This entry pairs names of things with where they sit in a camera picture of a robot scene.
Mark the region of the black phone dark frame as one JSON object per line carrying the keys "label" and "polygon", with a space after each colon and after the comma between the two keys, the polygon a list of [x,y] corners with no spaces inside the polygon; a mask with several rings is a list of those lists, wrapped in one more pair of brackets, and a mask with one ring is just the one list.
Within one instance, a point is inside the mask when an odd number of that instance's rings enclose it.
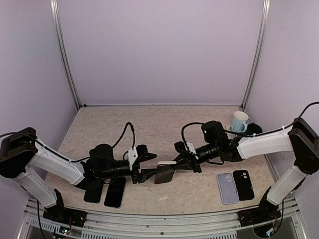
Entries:
{"label": "black phone dark frame", "polygon": [[100,203],[102,191],[103,191],[103,186],[86,190],[84,194],[84,201],[88,203],[95,203],[95,204]]}

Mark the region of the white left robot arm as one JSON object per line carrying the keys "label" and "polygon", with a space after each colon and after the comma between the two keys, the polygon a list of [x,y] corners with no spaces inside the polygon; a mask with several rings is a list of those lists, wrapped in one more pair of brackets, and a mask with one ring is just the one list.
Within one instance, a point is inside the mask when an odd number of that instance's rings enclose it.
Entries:
{"label": "white left robot arm", "polygon": [[18,183],[61,222],[69,218],[70,211],[62,204],[59,193],[45,184],[34,167],[54,174],[85,191],[103,186],[107,179],[128,176],[134,184],[143,183],[159,171],[156,168],[140,168],[141,162],[156,158],[156,154],[148,152],[146,145],[129,149],[129,159],[124,161],[114,158],[110,145],[99,144],[89,151],[85,162],[77,162],[47,146],[31,127],[19,132],[8,132],[0,137],[1,176]]}

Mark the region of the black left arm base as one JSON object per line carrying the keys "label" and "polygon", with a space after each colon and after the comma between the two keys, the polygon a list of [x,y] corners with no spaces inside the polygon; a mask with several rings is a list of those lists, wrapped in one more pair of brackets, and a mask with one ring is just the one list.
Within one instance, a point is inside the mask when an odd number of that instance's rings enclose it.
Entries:
{"label": "black left arm base", "polygon": [[56,204],[52,207],[45,208],[43,217],[54,222],[68,224],[70,226],[84,227],[87,213],[82,210],[67,208],[64,206],[61,193],[54,189],[57,197]]}

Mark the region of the purple phone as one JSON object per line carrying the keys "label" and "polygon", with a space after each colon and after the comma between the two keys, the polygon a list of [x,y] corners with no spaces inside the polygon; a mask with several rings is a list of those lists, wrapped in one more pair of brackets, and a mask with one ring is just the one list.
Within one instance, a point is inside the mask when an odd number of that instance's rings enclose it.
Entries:
{"label": "purple phone", "polygon": [[163,184],[163,183],[171,182],[174,176],[174,173],[175,171],[171,169],[160,171],[155,175],[154,183]]}

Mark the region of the aluminium front rail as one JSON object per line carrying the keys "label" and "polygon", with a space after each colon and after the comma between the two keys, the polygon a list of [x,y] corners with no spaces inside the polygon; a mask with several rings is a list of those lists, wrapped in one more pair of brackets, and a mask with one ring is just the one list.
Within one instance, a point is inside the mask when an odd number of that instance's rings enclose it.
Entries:
{"label": "aluminium front rail", "polygon": [[[247,230],[248,235],[254,235],[254,227],[260,227],[270,222],[242,227],[238,211],[227,210],[202,214],[181,215],[134,215],[87,210],[84,226],[72,226],[71,234],[59,233],[64,224],[55,223],[41,218],[43,232],[65,237],[66,239],[235,239],[238,232]],[[41,239],[37,217],[37,204],[29,199],[22,216],[21,228],[17,239]],[[294,198],[284,202],[284,221],[278,232],[271,239],[309,239],[305,224]]]}

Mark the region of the dark green cup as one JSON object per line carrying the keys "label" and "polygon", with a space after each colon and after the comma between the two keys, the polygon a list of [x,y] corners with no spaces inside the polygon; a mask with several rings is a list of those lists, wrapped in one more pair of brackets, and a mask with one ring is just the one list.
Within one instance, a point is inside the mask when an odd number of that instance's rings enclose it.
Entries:
{"label": "dark green cup", "polygon": [[245,131],[245,134],[254,135],[254,134],[261,134],[262,132],[263,132],[262,128],[258,124],[252,122],[247,125],[247,130]]}

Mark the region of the lilac silicone phone case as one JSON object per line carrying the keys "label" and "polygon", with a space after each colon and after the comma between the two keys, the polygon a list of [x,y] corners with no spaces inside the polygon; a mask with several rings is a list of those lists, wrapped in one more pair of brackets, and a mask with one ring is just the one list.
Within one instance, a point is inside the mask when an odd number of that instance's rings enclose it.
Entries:
{"label": "lilac silicone phone case", "polygon": [[237,204],[239,196],[234,178],[230,173],[221,173],[217,175],[217,182],[220,191],[221,202],[224,205]]}

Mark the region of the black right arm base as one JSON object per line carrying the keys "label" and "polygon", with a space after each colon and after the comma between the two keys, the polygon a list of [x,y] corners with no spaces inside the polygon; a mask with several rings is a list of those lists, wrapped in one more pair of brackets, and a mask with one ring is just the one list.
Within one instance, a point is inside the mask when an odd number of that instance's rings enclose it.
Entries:
{"label": "black right arm base", "polygon": [[267,194],[271,187],[263,195],[259,205],[255,208],[240,210],[237,215],[242,227],[274,220],[281,217],[278,205],[273,205],[267,200]]}

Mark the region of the light blue ceramic mug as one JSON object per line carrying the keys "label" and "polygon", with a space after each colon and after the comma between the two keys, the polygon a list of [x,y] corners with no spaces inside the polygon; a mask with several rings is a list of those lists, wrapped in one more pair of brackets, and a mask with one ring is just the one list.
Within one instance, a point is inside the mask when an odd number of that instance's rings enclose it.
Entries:
{"label": "light blue ceramic mug", "polygon": [[247,130],[247,122],[249,120],[249,116],[242,112],[236,111],[233,114],[231,130],[236,133],[245,133]]}

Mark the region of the aluminium corner post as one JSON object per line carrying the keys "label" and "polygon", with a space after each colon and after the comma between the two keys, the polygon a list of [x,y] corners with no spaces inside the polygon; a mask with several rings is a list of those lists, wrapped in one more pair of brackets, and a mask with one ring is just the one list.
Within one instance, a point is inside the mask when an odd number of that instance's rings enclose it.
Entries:
{"label": "aluminium corner post", "polygon": [[249,99],[250,99],[250,96],[252,94],[254,82],[256,79],[256,74],[257,74],[260,58],[262,55],[264,38],[265,38],[265,34],[266,34],[266,29],[267,29],[270,5],[271,5],[270,0],[263,1],[261,21],[260,21],[259,32],[258,32],[258,37],[257,37],[257,44],[256,44],[255,52],[254,52],[254,57],[253,57],[253,62],[252,62],[252,66],[251,66],[251,70],[250,70],[250,74],[249,74],[248,83],[246,86],[246,90],[244,93],[242,103],[240,105],[240,108],[243,111],[245,111],[247,109]]}
{"label": "aluminium corner post", "polygon": [[60,15],[59,15],[58,1],[50,0],[49,2],[50,2],[53,23],[55,27],[55,32],[57,36],[58,48],[59,48],[59,52],[60,52],[60,56],[62,60],[62,65],[65,71],[67,84],[69,86],[71,97],[75,105],[75,108],[77,111],[79,111],[79,109],[81,108],[81,103],[80,103],[79,95],[75,86],[75,82],[73,80],[73,76],[72,76],[72,72],[71,72],[71,68],[70,68],[70,64],[69,64],[69,60],[67,56],[67,51],[66,51],[66,47],[64,43],[62,24],[61,24]]}

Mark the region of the white saucer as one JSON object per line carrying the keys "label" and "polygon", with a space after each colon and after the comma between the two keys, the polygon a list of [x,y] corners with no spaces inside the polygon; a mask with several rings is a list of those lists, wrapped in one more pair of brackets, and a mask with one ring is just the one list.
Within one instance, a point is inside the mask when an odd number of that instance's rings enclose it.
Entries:
{"label": "white saucer", "polygon": [[233,134],[233,131],[231,130],[231,125],[227,125],[225,127],[225,130],[226,130],[226,134],[227,134],[229,139],[233,139],[237,136],[237,135]]}

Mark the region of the black phone case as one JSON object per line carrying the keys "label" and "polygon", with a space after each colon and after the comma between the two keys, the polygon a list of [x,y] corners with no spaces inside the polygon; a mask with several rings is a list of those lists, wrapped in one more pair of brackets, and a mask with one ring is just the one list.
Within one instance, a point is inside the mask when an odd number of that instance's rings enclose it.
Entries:
{"label": "black phone case", "polygon": [[238,192],[240,201],[253,200],[255,194],[253,191],[250,176],[247,170],[235,170],[233,172],[233,178]]}

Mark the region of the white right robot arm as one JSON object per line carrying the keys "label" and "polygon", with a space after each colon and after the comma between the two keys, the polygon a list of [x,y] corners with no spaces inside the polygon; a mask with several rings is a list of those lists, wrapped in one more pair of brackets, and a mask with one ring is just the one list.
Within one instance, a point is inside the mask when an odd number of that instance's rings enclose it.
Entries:
{"label": "white right robot arm", "polygon": [[200,164],[219,157],[222,161],[238,162],[259,155],[290,151],[295,155],[293,165],[276,184],[264,194],[255,210],[255,217],[265,221],[284,198],[295,190],[308,175],[319,170],[319,136],[303,120],[295,121],[281,129],[257,134],[240,135],[229,139],[227,131],[219,121],[201,123],[206,145],[192,149],[183,139],[175,144],[180,153],[171,166],[172,170],[192,170],[201,172]]}

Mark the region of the black phone silver frame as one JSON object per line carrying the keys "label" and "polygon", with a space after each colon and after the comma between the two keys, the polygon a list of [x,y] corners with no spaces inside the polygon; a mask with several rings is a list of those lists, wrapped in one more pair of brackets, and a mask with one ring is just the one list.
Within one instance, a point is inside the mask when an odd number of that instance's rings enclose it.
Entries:
{"label": "black phone silver frame", "polygon": [[125,177],[111,179],[108,183],[108,189],[104,201],[104,206],[111,208],[120,208],[127,179]]}

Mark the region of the aluminium left corner post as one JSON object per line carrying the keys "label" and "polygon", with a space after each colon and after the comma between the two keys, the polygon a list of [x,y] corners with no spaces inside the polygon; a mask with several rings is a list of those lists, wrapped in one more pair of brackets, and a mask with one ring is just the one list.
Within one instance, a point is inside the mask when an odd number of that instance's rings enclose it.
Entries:
{"label": "aluminium left corner post", "polygon": [[64,43],[62,24],[61,24],[60,15],[59,15],[58,1],[50,0],[49,2],[50,2],[53,23],[55,27],[55,32],[57,36],[58,48],[59,48],[59,52],[60,52],[60,56],[62,60],[62,65],[65,71],[67,84],[69,86],[71,97],[75,105],[75,108],[77,111],[79,111],[79,109],[81,108],[81,103],[80,103],[79,95],[75,86],[75,82],[73,80],[73,76],[72,76],[72,72],[71,72],[71,68],[70,68],[70,64],[69,64],[69,60],[67,56],[67,51],[66,51],[66,47]]}

